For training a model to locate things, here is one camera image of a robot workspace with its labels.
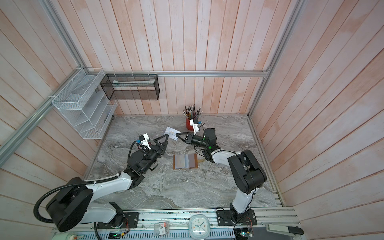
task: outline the wall-mounted rack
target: wall-mounted rack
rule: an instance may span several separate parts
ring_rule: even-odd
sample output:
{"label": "wall-mounted rack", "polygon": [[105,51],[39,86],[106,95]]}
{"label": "wall-mounted rack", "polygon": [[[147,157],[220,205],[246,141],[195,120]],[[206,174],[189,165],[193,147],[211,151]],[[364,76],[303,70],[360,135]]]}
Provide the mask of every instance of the wall-mounted rack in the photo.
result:
{"label": "wall-mounted rack", "polygon": [[109,100],[158,100],[156,74],[106,74],[101,87]]}
{"label": "wall-mounted rack", "polygon": [[103,70],[96,75],[86,74],[82,68],[52,101],[85,139],[102,139],[117,107],[117,102],[108,104],[103,91],[95,91],[104,75]]}

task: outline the red pencil cup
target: red pencil cup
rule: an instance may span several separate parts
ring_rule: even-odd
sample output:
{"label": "red pencil cup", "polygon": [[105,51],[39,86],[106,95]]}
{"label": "red pencil cup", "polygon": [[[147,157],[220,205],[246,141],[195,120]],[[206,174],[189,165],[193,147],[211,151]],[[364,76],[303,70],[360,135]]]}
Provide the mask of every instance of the red pencil cup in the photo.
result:
{"label": "red pencil cup", "polygon": [[189,119],[186,119],[185,124],[187,125],[187,129],[188,129],[189,131],[193,131],[193,126],[191,126],[191,124],[189,123]]}

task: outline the black wire mesh basket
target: black wire mesh basket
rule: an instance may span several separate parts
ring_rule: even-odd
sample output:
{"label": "black wire mesh basket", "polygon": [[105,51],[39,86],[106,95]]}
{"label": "black wire mesh basket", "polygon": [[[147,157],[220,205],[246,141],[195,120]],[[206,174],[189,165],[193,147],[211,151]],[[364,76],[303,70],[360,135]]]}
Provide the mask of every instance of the black wire mesh basket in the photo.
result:
{"label": "black wire mesh basket", "polygon": [[156,74],[106,74],[100,83],[109,100],[158,100]]}

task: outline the cable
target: cable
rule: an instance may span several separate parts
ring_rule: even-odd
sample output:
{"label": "cable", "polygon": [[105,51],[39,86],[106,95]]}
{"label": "cable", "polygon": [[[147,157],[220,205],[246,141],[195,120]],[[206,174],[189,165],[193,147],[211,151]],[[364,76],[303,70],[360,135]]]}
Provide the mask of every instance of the cable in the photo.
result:
{"label": "cable", "polygon": [[93,223],[93,228],[95,230],[95,234],[96,234],[96,237],[98,240],[101,240],[100,236],[99,236],[99,233],[97,232],[97,228],[96,228],[96,222]]}
{"label": "cable", "polygon": [[253,223],[252,223],[252,219],[250,219],[249,217],[247,217],[250,221],[251,221],[251,230],[252,230],[252,234],[254,234],[253,233]]}
{"label": "cable", "polygon": [[[196,147],[196,146],[195,146]],[[202,148],[202,149],[199,149],[199,150],[197,150],[198,152],[200,152],[200,151],[203,151],[205,148]]]}
{"label": "cable", "polygon": [[122,233],[122,236],[129,233],[129,231],[130,231],[129,224],[128,224],[128,221],[126,219],[124,220],[124,223],[125,223],[125,231],[124,231],[124,233]]}
{"label": "cable", "polygon": [[197,152],[197,150],[196,150],[196,145],[194,146],[194,149],[195,149],[195,152],[196,152],[198,155],[204,157],[204,155],[201,155],[200,153]]}
{"label": "cable", "polygon": [[220,151],[217,151],[217,152],[214,152],[211,156],[215,155],[216,153],[218,152],[231,152],[231,151],[228,151],[228,150],[220,150]]}
{"label": "cable", "polygon": [[223,210],[225,211],[224,208],[222,208],[222,207],[217,207],[217,208],[215,208],[215,212],[216,212],[216,214],[217,214],[217,210],[218,210],[218,209],[223,209]]}
{"label": "cable", "polygon": [[52,219],[48,219],[48,218],[45,218],[43,216],[40,215],[39,213],[39,207],[40,207],[40,204],[44,201],[44,199],[46,199],[49,195],[53,194],[54,192],[57,192],[61,189],[64,189],[64,188],[67,188],[67,187],[80,187],[80,186],[84,186],[84,185],[88,185],[88,184],[96,184],[96,183],[103,183],[103,182],[109,182],[109,181],[112,181],[114,179],[117,179],[121,174],[121,171],[119,171],[119,175],[116,175],[116,176],[113,176],[113,177],[110,177],[110,178],[107,178],[107,179],[101,179],[101,180],[95,180],[95,181],[88,181],[88,182],[82,182],[82,183],[77,183],[77,184],[69,184],[69,185],[63,185],[63,186],[60,186],[60,187],[57,187],[55,189],[52,189],[50,190],[49,192],[47,192],[46,194],[44,194],[43,196],[41,196],[39,198],[39,200],[37,200],[37,202],[35,203],[35,206],[33,207],[33,215],[36,217],[37,220],[41,221],[41,222],[45,222],[45,223],[53,223],[53,220]]}
{"label": "cable", "polygon": [[239,221],[240,221],[240,219],[239,220],[237,220],[237,222],[235,223],[235,225],[233,226],[233,229],[232,229],[232,234],[231,234],[231,236],[233,235],[233,236],[235,236],[235,234],[234,234],[234,231],[235,231],[235,227],[236,227],[236,225],[239,223]]}
{"label": "cable", "polygon": [[131,147],[129,148],[128,159],[131,157],[131,151],[132,151],[132,148],[135,145],[135,143],[136,143],[136,141],[133,141],[132,144],[131,144]]}
{"label": "cable", "polygon": [[142,149],[142,151],[143,151],[144,154],[147,153],[147,152],[149,152],[149,147],[147,147],[147,146],[145,146],[145,145],[143,145],[143,144],[140,144],[140,147],[141,147],[141,149]]}

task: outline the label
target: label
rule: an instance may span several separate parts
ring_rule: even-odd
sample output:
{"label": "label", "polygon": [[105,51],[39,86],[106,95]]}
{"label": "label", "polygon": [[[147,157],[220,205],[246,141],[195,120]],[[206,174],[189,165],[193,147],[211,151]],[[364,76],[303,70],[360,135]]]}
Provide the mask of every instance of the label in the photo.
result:
{"label": "label", "polygon": [[180,131],[176,130],[176,129],[173,129],[171,127],[167,127],[166,131],[164,132],[164,134],[168,134],[169,135],[169,138],[173,139],[173,140],[178,140],[178,137],[176,137],[176,133],[179,133]]}
{"label": "label", "polygon": [[166,223],[159,223],[159,236],[161,235],[165,235],[167,232],[166,232]]}

